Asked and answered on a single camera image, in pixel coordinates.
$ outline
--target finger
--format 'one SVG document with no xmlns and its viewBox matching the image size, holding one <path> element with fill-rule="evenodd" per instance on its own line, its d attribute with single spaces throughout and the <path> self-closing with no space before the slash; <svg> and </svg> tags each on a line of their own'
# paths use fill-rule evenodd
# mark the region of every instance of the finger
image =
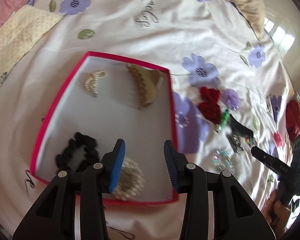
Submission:
<svg viewBox="0 0 300 240">
<path fill-rule="evenodd" d="M 277 215 L 277 217 L 280 220 L 286 220 L 288 221 L 290 215 L 291 215 L 292 206 L 285 207 L 282 205 L 281 201 L 278 200 L 274 205 L 274 213 Z"/>
<path fill-rule="evenodd" d="M 277 199 L 277 190 L 276 189 L 271 192 L 269 199 L 271 199 L 272 202 L 275 202 L 275 200 Z"/>
<path fill-rule="evenodd" d="M 281 236 L 283 236 L 286 231 L 287 223 L 291 215 L 291 210 L 291 205 L 289 207 L 285 207 L 284 205 L 282 205 L 280 200 L 278 200 L 274 205 L 274 213 L 279 218 L 279 221 L 274 229 L 274 232 L 278 239 L 281 238 Z"/>
<path fill-rule="evenodd" d="M 268 199 L 265 204 L 265 211 L 272 211 L 274 208 L 274 202 L 271 199 Z"/>
<path fill-rule="evenodd" d="M 272 222 L 272 218 L 270 217 L 269 213 L 263 214 L 265 219 L 267 220 L 268 224 L 270 225 Z"/>
</svg>

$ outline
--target bed sheet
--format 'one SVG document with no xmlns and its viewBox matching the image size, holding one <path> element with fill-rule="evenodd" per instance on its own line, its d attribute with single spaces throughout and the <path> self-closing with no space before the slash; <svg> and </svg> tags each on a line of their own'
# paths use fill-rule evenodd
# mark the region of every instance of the bed sheet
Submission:
<svg viewBox="0 0 300 240">
<path fill-rule="evenodd" d="M 290 79 L 272 40 L 264 35 L 258 41 L 229 1 L 36 0 L 35 6 L 64 18 L 16 64 L 0 88 L 0 223 L 10 234 L 45 187 L 26 171 L 42 118 L 66 76 L 89 50 L 169 68 L 176 110 L 192 109 L 187 117 L 197 124 L 203 119 L 195 110 L 202 102 L 198 87 L 235 90 L 241 105 L 232 112 L 234 117 L 254 131 L 261 149 L 291 161 L 285 129 L 286 103 L 293 94 Z M 209 124 L 207 138 L 200 138 L 200 125 L 179 127 L 179 138 L 193 139 L 179 145 L 180 151 L 206 171 L 217 172 L 213 153 L 226 150 L 236 179 L 261 208 L 276 179 L 251 156 L 247 144 L 235 154 L 227 130 L 217 134 Z M 276 132 L 282 147 L 273 145 Z M 137 239 L 178 239 L 184 206 L 184 195 L 165 206 L 107 206 L 106 220 Z M 113 230 L 109 234 L 124 239 Z"/>
</svg>

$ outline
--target glittery hair clip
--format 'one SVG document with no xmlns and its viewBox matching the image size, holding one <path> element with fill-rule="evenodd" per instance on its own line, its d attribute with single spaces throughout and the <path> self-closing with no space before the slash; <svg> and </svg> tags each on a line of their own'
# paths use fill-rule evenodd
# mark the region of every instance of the glittery hair clip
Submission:
<svg viewBox="0 0 300 240">
<path fill-rule="evenodd" d="M 140 195 L 143 190 L 144 176 L 138 164 L 125 157 L 121 167 L 118 185 L 113 191 L 116 199 L 127 201 Z"/>
<path fill-rule="evenodd" d="M 150 70 L 135 64 L 127 64 L 127 69 L 133 75 L 140 96 L 140 106 L 149 106 L 157 97 L 158 89 L 163 80 L 159 70 Z"/>
<path fill-rule="evenodd" d="M 90 73 L 86 79 L 85 89 L 96 98 L 98 95 L 97 87 L 99 80 L 105 78 L 106 76 L 108 76 L 108 73 L 101 70 Z"/>
<path fill-rule="evenodd" d="M 234 166 L 232 165 L 231 158 L 226 151 L 218 151 L 212 157 L 213 163 L 215 164 L 217 171 L 230 171 L 234 174 Z"/>
<path fill-rule="evenodd" d="M 244 151 L 243 145 L 240 141 L 240 137 L 235 131 L 232 131 L 231 134 L 228 134 L 227 138 L 231 145 L 231 148 L 235 153 L 240 153 L 241 151 Z"/>
</svg>

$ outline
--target beaded hair comb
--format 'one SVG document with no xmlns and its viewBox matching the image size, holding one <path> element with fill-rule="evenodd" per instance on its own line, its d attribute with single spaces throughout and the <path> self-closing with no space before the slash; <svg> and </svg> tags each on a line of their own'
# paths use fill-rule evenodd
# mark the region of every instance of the beaded hair comb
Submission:
<svg viewBox="0 0 300 240">
<path fill-rule="evenodd" d="M 149 106 L 157 97 L 163 76 L 159 70 L 150 70 L 135 64 L 127 64 L 127 69 L 133 75 L 140 96 L 140 107 Z"/>
</svg>

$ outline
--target black hair clip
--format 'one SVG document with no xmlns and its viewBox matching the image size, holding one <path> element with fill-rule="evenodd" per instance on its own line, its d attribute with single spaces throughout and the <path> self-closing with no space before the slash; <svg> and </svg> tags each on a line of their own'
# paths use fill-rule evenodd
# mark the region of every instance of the black hair clip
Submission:
<svg viewBox="0 0 300 240">
<path fill-rule="evenodd" d="M 239 136 L 248 138 L 249 140 L 253 141 L 253 131 L 250 130 L 249 128 L 245 127 L 244 125 L 240 124 L 233 116 L 232 114 L 230 115 L 229 118 L 229 124 L 235 133 L 237 133 Z"/>
<path fill-rule="evenodd" d="M 83 150 L 86 152 L 84 156 L 85 159 L 82 160 L 79 167 L 75 171 L 72 171 L 68 164 L 73 158 L 73 152 L 82 146 L 85 146 L 83 148 Z M 69 173 L 81 172 L 90 165 L 98 163 L 100 158 L 98 151 L 95 149 L 96 147 L 98 147 L 98 143 L 94 138 L 76 132 L 74 139 L 69 140 L 68 147 L 63 150 L 63 153 L 56 156 L 56 165 L 59 169 L 57 174 L 60 171 L 68 171 Z"/>
</svg>

